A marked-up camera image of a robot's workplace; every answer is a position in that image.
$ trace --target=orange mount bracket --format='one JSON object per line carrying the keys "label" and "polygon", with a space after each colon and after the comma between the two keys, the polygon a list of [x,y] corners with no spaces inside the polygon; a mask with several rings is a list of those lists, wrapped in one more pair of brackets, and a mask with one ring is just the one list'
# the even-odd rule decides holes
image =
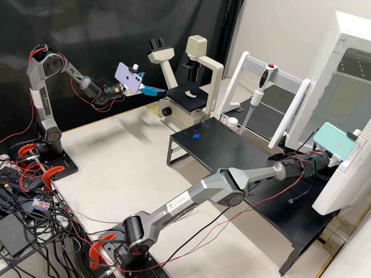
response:
{"label": "orange mount bracket", "polygon": [[43,178],[44,183],[47,184],[47,186],[44,185],[45,192],[50,191],[51,189],[51,176],[55,173],[62,172],[64,169],[64,166],[55,166],[44,172],[41,177]]}
{"label": "orange mount bracket", "polygon": [[27,144],[27,145],[24,145],[22,147],[19,148],[18,150],[18,156],[21,157],[21,156],[24,156],[26,152],[32,150],[35,148],[35,144]]}
{"label": "orange mount bracket", "polygon": [[[33,150],[34,148],[35,148],[35,144],[34,143],[27,144],[27,145],[24,145],[24,146],[20,147],[19,150],[18,150],[18,157],[26,156],[27,155],[27,152]],[[20,164],[20,166],[22,168],[26,169],[27,166],[28,166],[28,163],[27,162],[22,162]]]}
{"label": "orange mount bracket", "polygon": [[[100,238],[100,239],[108,239],[108,240],[113,240],[115,239],[116,236],[113,232],[110,232],[109,234],[105,235],[104,237]],[[99,264],[104,264],[106,263],[103,258],[101,257],[100,253],[99,253],[99,248],[101,248],[103,245],[105,244],[105,242],[95,242],[91,245],[90,249],[89,249],[89,257],[90,259],[93,261],[93,262],[96,262],[96,263],[99,263]],[[92,270],[97,270],[99,268],[98,265],[96,264],[93,264],[93,263],[90,263],[90,268]]]}

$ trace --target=table leg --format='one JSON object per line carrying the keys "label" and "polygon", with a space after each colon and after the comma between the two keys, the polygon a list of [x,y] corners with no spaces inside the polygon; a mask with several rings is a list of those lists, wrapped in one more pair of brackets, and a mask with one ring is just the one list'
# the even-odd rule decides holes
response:
{"label": "table leg", "polygon": [[303,248],[297,249],[295,248],[292,250],[290,255],[288,256],[287,260],[283,263],[281,268],[279,269],[279,273],[283,276],[290,267],[299,259],[299,257],[312,245],[312,243],[317,239],[318,235],[314,236]]}
{"label": "table leg", "polygon": [[279,273],[281,276],[285,275],[285,273],[290,269],[290,267],[295,263],[295,261],[300,257],[300,251],[294,249],[288,256],[287,260],[283,263],[281,268],[279,269]]}
{"label": "table leg", "polygon": [[173,153],[173,149],[172,149],[172,143],[173,143],[173,138],[170,136],[170,140],[169,140],[169,149],[167,150],[167,158],[166,158],[166,164],[167,166],[172,166],[173,164],[175,164],[176,162],[179,162],[181,160],[183,160],[184,158],[187,158],[189,156],[189,153],[186,153],[182,156],[179,156],[178,158],[176,159],[173,159],[171,160],[171,155]]}

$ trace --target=white wall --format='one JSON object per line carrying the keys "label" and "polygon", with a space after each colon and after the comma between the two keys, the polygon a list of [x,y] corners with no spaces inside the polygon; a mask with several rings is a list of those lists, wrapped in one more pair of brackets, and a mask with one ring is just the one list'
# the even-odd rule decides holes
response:
{"label": "white wall", "polygon": [[371,212],[362,220],[321,278],[371,276]]}
{"label": "white wall", "polygon": [[225,77],[232,76],[242,52],[247,50],[251,56],[304,79],[336,10],[371,18],[371,1],[245,0]]}

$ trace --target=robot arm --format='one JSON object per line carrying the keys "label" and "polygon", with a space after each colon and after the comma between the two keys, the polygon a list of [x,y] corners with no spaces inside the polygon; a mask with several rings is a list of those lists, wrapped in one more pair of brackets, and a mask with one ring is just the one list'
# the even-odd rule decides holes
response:
{"label": "robot arm", "polygon": [[[260,169],[219,169],[216,174],[191,186],[153,213],[140,211],[127,217],[123,223],[117,225],[125,232],[125,251],[131,255],[147,252],[156,243],[162,229],[207,200],[233,207],[244,200],[253,185],[271,178],[283,181],[298,178],[301,174],[303,177],[311,177],[329,162],[326,153],[302,154],[300,157],[301,162],[297,158],[289,158],[275,162],[271,167]],[[123,254],[122,246],[120,248],[118,254]]]}
{"label": "robot arm", "polygon": [[89,98],[94,98],[98,105],[104,105],[111,99],[122,97],[124,93],[124,88],[120,84],[100,89],[88,76],[83,76],[65,56],[53,51],[47,45],[45,45],[45,50],[32,54],[27,76],[30,80],[30,91],[37,114],[36,129],[49,145],[48,147],[51,147],[51,153],[55,154],[62,153],[60,143],[62,133],[53,117],[45,80],[61,72],[70,75],[78,83],[80,89]]}

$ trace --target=black table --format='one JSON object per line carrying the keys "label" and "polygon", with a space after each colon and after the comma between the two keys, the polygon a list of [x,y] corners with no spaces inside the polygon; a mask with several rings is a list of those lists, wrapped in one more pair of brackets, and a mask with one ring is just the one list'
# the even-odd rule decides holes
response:
{"label": "black table", "polygon": [[[172,149],[173,142],[183,148],[187,154],[171,160],[174,151]],[[215,118],[170,135],[167,164],[171,166],[188,156],[194,157],[211,172],[218,168],[229,167],[260,168],[266,167],[269,163],[266,153],[245,141]],[[245,201],[249,205],[253,205],[279,193],[294,181],[295,179],[265,181],[251,190],[251,194],[245,198]],[[301,180],[293,188],[254,208],[292,243],[294,250],[281,266],[279,270],[281,275],[285,274],[299,256],[316,240],[336,214],[334,212],[320,215],[312,208],[314,200],[324,186],[325,183],[320,180]],[[310,189],[308,193],[293,204],[288,203],[289,199],[301,195],[308,189]]]}

